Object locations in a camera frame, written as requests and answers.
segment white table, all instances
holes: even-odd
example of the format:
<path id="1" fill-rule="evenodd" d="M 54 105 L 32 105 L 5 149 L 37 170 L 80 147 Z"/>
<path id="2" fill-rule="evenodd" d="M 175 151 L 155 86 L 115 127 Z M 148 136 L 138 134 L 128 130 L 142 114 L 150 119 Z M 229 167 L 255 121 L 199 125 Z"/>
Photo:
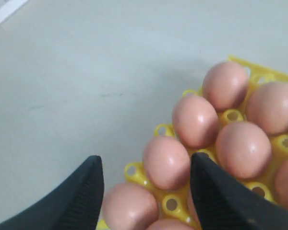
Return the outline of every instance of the white table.
<path id="1" fill-rule="evenodd" d="M 0 27 L 0 222 L 90 154 L 106 189 L 228 54 L 288 73 L 288 0 L 31 0 Z"/>

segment yellow egg tray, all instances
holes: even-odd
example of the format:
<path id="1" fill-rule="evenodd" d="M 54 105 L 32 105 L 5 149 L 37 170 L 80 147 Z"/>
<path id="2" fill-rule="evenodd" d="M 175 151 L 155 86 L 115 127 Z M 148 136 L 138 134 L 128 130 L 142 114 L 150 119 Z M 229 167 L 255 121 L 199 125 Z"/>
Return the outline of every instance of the yellow egg tray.
<path id="1" fill-rule="evenodd" d="M 288 82 L 288 75 L 281 73 L 248 61 L 229 56 L 228 60 L 235 61 L 241 64 L 249 73 L 249 90 L 245 97 L 245 100 L 238 108 L 228 109 L 223 113 L 219 113 L 220 128 L 226 126 L 231 122 L 243 121 L 245 118 L 245 105 L 248 101 L 250 94 L 261 84 L 269 81 L 285 81 Z M 189 93 L 202 95 L 202 90 L 189 89 L 183 92 L 182 96 Z M 160 124 L 155 128 L 154 136 L 166 135 L 175 137 L 172 124 Z M 269 137 L 272 149 L 273 157 L 266 170 L 257 178 L 252 180 L 239 180 L 250 190 L 262 195 L 265 199 L 276 203 L 276 192 L 274 189 L 274 176 L 279 168 L 280 164 L 288 158 L 288 133 L 284 133 L 277 137 Z M 201 151 L 209 155 L 209 157 L 218 164 L 216 157 L 216 151 L 214 145 L 206 149 L 188 149 L 189 155 L 191 156 L 194 152 Z M 144 186 L 147 190 L 152 192 L 157 201 L 160 204 L 160 218 L 175 218 L 188 225 L 194 227 L 194 229 L 201 229 L 197 226 L 197 223 L 192 219 L 188 212 L 187 207 L 187 196 L 190 188 L 189 184 L 186 184 L 183 188 L 177 191 L 164 191 L 155 187 L 152 182 L 148 180 L 144 173 L 144 169 L 141 162 L 133 162 L 126 165 L 125 179 L 127 182 L 137 183 Z M 104 220 L 100 220 L 97 226 L 97 230 L 108 230 Z"/>

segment table surface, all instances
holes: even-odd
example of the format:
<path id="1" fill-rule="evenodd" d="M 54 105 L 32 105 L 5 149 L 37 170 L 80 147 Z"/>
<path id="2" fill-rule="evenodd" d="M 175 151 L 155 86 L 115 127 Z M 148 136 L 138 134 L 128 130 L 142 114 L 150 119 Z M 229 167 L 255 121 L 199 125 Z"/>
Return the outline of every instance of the table surface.
<path id="1" fill-rule="evenodd" d="M 0 222 L 89 155 L 106 190 L 228 54 L 288 73 L 288 0 L 31 0 L 0 26 Z"/>

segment egg tray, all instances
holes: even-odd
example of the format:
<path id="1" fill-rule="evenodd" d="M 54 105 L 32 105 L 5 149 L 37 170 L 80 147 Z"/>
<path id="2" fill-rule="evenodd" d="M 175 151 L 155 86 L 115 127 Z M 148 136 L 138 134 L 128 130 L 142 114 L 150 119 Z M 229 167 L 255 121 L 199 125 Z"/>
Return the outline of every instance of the egg tray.
<path id="1" fill-rule="evenodd" d="M 244 112 L 248 98 L 250 94 L 261 84 L 267 83 L 269 81 L 288 82 L 288 75 L 285 73 L 281 73 L 254 63 L 250 63 L 234 56 L 229 56 L 228 60 L 238 62 L 249 73 L 249 90 L 243 103 L 238 108 L 228 109 L 223 113 L 218 113 L 220 128 L 226 126 L 231 122 L 246 120 Z M 202 89 L 199 89 L 197 91 L 194 89 L 186 90 L 183 92 L 182 96 L 185 96 L 189 93 L 202 95 Z M 175 132 L 172 124 L 158 125 L 155 128 L 154 136 L 159 135 L 175 137 Z M 284 160 L 288 159 L 288 132 L 279 136 L 271 136 L 269 137 L 269 139 L 272 145 L 273 156 L 265 171 L 260 176 L 252 178 L 251 180 L 238 180 L 250 190 L 262 195 L 266 200 L 278 204 L 274 188 L 274 176 L 281 163 Z M 190 156 L 196 151 L 205 152 L 208 154 L 210 159 L 212 159 L 215 163 L 219 164 L 216 156 L 215 145 L 212 145 L 206 149 L 187 150 Z M 124 173 L 127 182 L 139 184 L 155 195 L 160 206 L 160 218 L 179 219 L 180 221 L 194 227 L 195 229 L 201 229 L 200 226 L 197 226 L 197 223 L 194 221 L 194 219 L 190 216 L 188 212 L 187 197 L 188 191 L 190 189 L 190 184 L 186 184 L 183 188 L 176 191 L 165 191 L 158 189 L 146 177 L 142 162 L 129 163 L 128 165 L 126 165 Z M 100 220 L 97 226 L 97 230 L 108 229 L 109 228 L 107 227 L 105 221 L 103 219 Z"/>

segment yellow plastic tray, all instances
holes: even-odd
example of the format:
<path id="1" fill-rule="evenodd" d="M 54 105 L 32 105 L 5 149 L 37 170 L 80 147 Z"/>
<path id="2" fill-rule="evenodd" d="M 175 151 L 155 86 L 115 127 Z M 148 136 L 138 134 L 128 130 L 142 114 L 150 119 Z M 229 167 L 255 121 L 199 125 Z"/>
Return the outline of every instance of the yellow plastic tray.
<path id="1" fill-rule="evenodd" d="M 254 63 L 250 63 L 245 60 L 241 60 L 234 56 L 229 56 L 228 60 L 240 63 L 250 72 L 249 91 L 244 102 L 235 109 L 228 109 L 223 113 L 219 113 L 219 121 L 221 126 L 226 126 L 230 122 L 245 120 L 244 110 L 246 102 L 252 93 L 260 84 L 269 81 L 285 81 L 288 82 L 288 75 L 281 73 Z M 201 89 L 194 90 L 189 89 L 183 92 L 182 96 L 189 93 L 195 93 L 201 95 Z M 175 137 L 175 133 L 172 124 L 160 124 L 155 128 L 154 136 L 166 135 Z M 284 133 L 277 137 L 270 137 L 270 141 L 273 148 L 273 158 L 268 165 L 267 169 L 257 178 L 252 180 L 240 180 L 247 188 L 252 191 L 261 194 L 265 199 L 274 202 L 275 201 L 275 189 L 274 189 L 274 175 L 279 168 L 280 164 L 288 158 L 288 133 Z M 190 156 L 198 149 L 189 149 Z M 218 163 L 215 147 L 212 145 L 207 149 L 200 149 L 199 151 L 206 152 L 209 157 L 216 163 Z M 197 226 L 196 222 L 192 219 L 188 212 L 187 207 L 187 194 L 190 188 L 189 184 L 186 184 L 183 188 L 177 191 L 164 191 L 156 188 L 145 176 L 143 166 L 141 162 L 133 162 L 126 165 L 125 179 L 128 182 L 140 184 L 151 191 L 161 207 L 160 218 L 176 218 L 188 225 L 194 227 L 194 229 L 201 229 Z M 97 226 L 97 230 L 108 230 L 106 223 L 102 219 Z"/>

